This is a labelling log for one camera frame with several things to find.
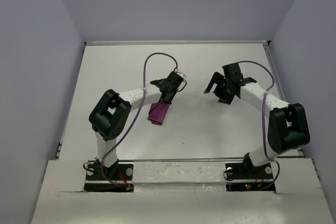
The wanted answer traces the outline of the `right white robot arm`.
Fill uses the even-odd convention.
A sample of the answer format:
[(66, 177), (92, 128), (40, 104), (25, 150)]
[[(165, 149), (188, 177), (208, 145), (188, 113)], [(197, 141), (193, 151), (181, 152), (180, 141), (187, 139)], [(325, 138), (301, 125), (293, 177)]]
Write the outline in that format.
[(252, 77), (244, 77), (237, 62), (222, 69), (223, 73), (214, 72), (204, 92), (213, 92), (223, 104), (237, 97), (261, 112), (263, 143), (244, 156), (241, 171), (246, 177), (255, 177), (279, 155), (309, 144), (306, 112), (300, 103), (290, 104), (270, 94)]

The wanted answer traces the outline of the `purple cloth napkin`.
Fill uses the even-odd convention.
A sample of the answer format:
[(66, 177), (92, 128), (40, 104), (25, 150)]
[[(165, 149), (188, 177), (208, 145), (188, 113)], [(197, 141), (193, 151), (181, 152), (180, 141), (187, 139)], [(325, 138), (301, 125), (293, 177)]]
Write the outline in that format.
[(169, 109), (170, 104), (165, 102), (158, 102), (151, 104), (148, 120), (154, 125), (162, 125)]

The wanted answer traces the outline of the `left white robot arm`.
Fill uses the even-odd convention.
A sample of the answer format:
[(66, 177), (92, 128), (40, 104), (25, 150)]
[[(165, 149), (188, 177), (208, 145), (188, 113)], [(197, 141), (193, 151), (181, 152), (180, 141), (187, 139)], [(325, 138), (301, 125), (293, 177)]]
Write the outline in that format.
[(98, 173), (102, 178), (111, 179), (116, 174), (117, 138), (124, 130), (129, 114), (149, 105), (148, 120), (162, 125), (173, 98), (185, 82), (185, 74), (172, 71), (167, 78), (153, 80), (144, 88), (121, 93), (110, 89), (103, 94), (89, 116), (97, 138)]

